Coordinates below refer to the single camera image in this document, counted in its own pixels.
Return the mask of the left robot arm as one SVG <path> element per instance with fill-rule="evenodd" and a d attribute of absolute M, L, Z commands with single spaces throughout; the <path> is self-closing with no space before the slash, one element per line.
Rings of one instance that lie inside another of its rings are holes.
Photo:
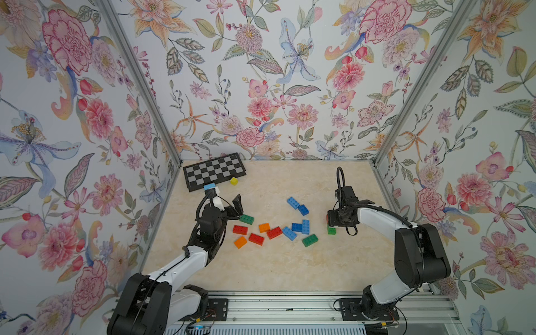
<path fill-rule="evenodd" d="M 205 191 L 195 212 L 195 225 L 181 254 L 149 275 L 136 273 L 125 289 L 107 326 L 107 334 L 163 334 L 183 318 L 201 318 L 208 308 L 208 292 L 187 284 L 215 259 L 226 237 L 229 221 L 244 213 L 241 196 L 228 202 L 218 188 Z"/>

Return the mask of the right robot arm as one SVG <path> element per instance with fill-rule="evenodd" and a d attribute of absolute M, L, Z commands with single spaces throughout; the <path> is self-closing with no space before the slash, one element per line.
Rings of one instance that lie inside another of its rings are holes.
<path fill-rule="evenodd" d="M 370 200 L 359 200 L 353 188 L 335 191 L 338 207 L 327 213 L 329 227 L 356 228 L 364 224 L 394 243 L 394 270 L 383 280 L 365 287 L 357 310 L 377 320 L 395 310 L 396 303 L 425 283 L 446 279 L 451 267 L 438 229 L 410 222 Z"/>

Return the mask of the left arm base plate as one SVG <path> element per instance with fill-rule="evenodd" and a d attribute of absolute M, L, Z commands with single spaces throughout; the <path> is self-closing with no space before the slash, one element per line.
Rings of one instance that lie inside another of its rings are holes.
<path fill-rule="evenodd" d="M 220 322 L 227 321 L 229 311 L 229 299 L 209 298 L 203 302 L 194 314 L 187 315 L 181 319 L 184 322 Z"/>

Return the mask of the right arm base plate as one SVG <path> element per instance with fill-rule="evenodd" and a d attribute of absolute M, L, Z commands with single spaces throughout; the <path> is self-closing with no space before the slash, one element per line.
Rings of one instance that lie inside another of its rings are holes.
<path fill-rule="evenodd" d="M 393 303 L 376 304 L 362 298 L 340 298 L 335 301 L 334 309 L 341 313 L 343 321 L 398 321 L 399 313 Z"/>

